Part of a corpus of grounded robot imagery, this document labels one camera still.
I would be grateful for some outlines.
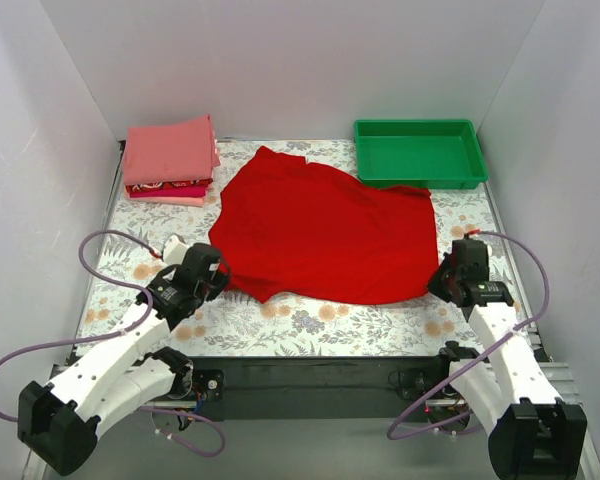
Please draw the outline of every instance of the red patterned fabric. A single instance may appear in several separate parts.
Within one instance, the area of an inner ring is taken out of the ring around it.
[[[261,302],[283,291],[399,302],[424,295],[438,266],[428,190],[378,190],[261,147],[221,196],[209,238],[231,267],[231,286]]]
[[[137,193],[152,192],[156,195],[162,195],[165,190],[180,190],[188,187],[208,187],[211,185],[211,182],[213,182],[213,180],[208,178],[206,180],[187,180],[184,182],[140,183],[136,185],[125,185],[124,188],[131,198],[133,198]]]

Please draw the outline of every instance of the red cloth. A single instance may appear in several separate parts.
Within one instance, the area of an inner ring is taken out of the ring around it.
[[[211,178],[220,165],[209,115],[172,125],[131,127],[122,158],[125,185]]]
[[[213,182],[213,180],[207,178],[205,180],[187,180],[184,182],[140,183],[135,185],[125,185],[124,188],[131,198],[159,195],[164,197],[191,197],[193,196],[191,193],[197,192],[198,190],[191,190],[190,187],[208,187],[211,182]]]
[[[438,266],[428,190],[377,190],[261,147],[221,196],[209,238],[231,267],[231,287],[261,302],[282,291],[399,302],[424,295]]]
[[[166,190],[154,190],[145,192],[129,193],[129,198],[151,198],[151,197],[193,197],[201,198],[207,194],[207,187],[195,185],[192,187],[168,188]]]

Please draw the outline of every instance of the floral tablecloth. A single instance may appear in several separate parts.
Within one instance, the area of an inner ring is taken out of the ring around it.
[[[311,162],[332,165],[355,175],[355,145],[351,141],[229,141],[218,143],[222,165],[203,208],[131,202],[121,195],[110,227],[129,232],[161,248],[173,233],[188,243],[208,242],[208,231],[220,213],[220,191],[266,145],[272,150],[303,155]],[[471,191],[433,191],[440,258],[454,238],[466,230],[494,230],[496,224],[481,185]],[[492,246],[492,276],[506,282],[519,308],[520,292],[502,243]],[[118,279],[147,284],[162,268],[159,261],[131,242],[108,236],[98,270]],[[80,324],[79,336],[107,332],[133,302],[136,292],[94,280]],[[461,312],[427,295],[387,306],[354,306],[283,293],[266,304],[240,292],[225,292],[182,322],[162,345],[190,356],[238,355],[433,355],[447,340],[478,344]],[[78,356],[88,345],[78,347]]]

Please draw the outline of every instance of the white backdrop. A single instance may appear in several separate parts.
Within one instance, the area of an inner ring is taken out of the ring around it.
[[[538,326],[569,363],[600,456],[600,0],[547,0],[480,139],[507,231],[546,265]],[[539,305],[537,269],[518,266]]]
[[[117,138],[349,138],[363,117],[476,127],[544,0],[42,0]]]
[[[78,243],[102,225],[117,150],[38,0],[0,0],[0,357],[75,334],[88,278]],[[15,415],[20,390],[67,353],[0,369],[0,409]],[[21,478],[27,453],[0,420],[0,480]]]

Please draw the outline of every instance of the green tray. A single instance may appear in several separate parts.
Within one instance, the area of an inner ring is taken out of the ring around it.
[[[487,167],[469,120],[357,120],[358,178],[373,187],[471,189]]]

